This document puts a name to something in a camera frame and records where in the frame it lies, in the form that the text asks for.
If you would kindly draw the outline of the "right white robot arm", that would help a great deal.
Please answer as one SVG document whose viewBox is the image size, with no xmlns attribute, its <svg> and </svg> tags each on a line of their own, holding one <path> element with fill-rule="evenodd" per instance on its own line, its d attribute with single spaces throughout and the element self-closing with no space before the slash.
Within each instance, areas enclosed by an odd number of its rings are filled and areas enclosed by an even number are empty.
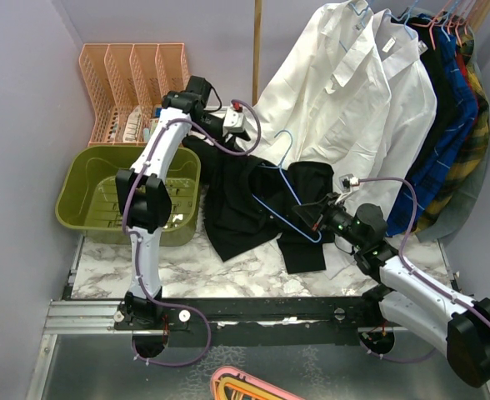
<svg viewBox="0 0 490 400">
<path fill-rule="evenodd" d="M 361 306 L 362 319 L 400 325 L 442 353 L 467 385 L 490 380 L 490 298 L 476 300 L 409 262 L 385 239 L 380 207 L 365 203 L 349 214 L 336 193 L 292 209 L 313 231 L 332 233 L 356 250 L 358 268 L 378 282 L 378 296 Z"/>
</svg>

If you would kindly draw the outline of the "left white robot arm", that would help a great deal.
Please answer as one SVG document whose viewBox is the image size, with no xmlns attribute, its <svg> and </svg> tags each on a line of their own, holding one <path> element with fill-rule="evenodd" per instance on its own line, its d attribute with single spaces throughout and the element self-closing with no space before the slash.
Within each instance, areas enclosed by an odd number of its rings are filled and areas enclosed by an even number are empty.
<svg viewBox="0 0 490 400">
<path fill-rule="evenodd" d="M 116 323 L 155 328 L 162 320 L 159 250 L 163 228 L 172 212 L 165 186 L 172 160 L 183 139 L 195 130 L 217 149 L 226 152 L 223 140 L 234 135 L 248 140 L 246 111 L 252 107 L 234 99 L 224 117 L 206 109 L 213 85 L 202 77 L 190 77 L 181 92 L 171 91 L 162 99 L 157 127 L 141 155 L 115 177 L 122 214 L 122 231 L 132 245 L 132 280 L 114 316 Z"/>
</svg>

